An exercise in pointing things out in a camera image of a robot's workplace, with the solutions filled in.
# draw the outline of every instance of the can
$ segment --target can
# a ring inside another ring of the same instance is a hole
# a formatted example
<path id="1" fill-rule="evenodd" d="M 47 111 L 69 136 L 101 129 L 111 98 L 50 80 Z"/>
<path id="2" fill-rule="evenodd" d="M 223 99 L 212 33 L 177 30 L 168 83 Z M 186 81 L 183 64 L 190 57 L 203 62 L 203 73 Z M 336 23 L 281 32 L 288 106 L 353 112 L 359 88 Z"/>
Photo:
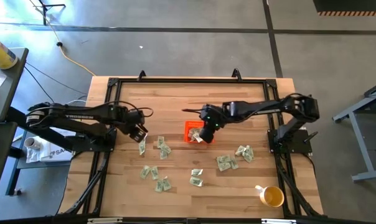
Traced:
<path id="1" fill-rule="evenodd" d="M 8 69 L 16 64 L 18 58 L 0 42 L 0 69 Z"/>

